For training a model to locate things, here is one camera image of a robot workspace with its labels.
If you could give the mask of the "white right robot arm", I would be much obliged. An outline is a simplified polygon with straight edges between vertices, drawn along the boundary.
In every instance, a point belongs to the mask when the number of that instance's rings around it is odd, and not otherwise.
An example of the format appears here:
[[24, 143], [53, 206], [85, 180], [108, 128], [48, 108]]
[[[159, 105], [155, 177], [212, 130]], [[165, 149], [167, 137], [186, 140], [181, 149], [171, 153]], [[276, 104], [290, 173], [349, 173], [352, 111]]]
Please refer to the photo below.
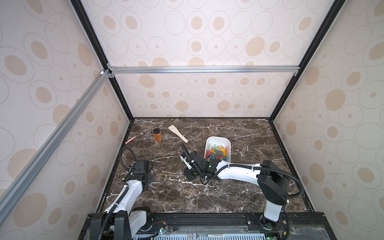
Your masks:
[[266, 199], [263, 218], [272, 223], [279, 221], [290, 199], [304, 193], [304, 186], [298, 178], [268, 160], [255, 165], [228, 163], [220, 159], [208, 161], [195, 151], [185, 151], [180, 158], [187, 166], [185, 175], [190, 182], [199, 177], [204, 185], [213, 179], [220, 179], [242, 181], [260, 187]]

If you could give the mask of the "white plastic storage box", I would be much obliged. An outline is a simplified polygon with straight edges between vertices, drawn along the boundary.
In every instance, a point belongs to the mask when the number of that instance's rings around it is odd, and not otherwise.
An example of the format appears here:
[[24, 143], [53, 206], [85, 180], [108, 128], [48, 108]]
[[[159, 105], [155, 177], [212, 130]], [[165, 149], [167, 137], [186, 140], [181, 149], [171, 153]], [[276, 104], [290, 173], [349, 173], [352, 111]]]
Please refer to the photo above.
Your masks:
[[231, 142], [227, 138], [209, 137], [206, 140], [204, 158], [208, 161], [221, 160], [231, 162]]

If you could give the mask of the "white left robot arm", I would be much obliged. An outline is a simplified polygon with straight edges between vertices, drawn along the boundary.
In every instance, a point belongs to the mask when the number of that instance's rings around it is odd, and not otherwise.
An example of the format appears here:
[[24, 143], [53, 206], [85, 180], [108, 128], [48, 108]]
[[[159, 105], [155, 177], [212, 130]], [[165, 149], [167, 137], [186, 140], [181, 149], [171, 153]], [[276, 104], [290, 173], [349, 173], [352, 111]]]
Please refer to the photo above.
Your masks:
[[151, 227], [151, 210], [149, 208], [133, 209], [139, 195], [154, 180], [149, 161], [137, 161], [124, 179], [124, 187], [104, 212], [93, 215], [90, 224], [90, 239], [102, 240], [113, 227], [115, 240], [132, 240], [142, 228]]

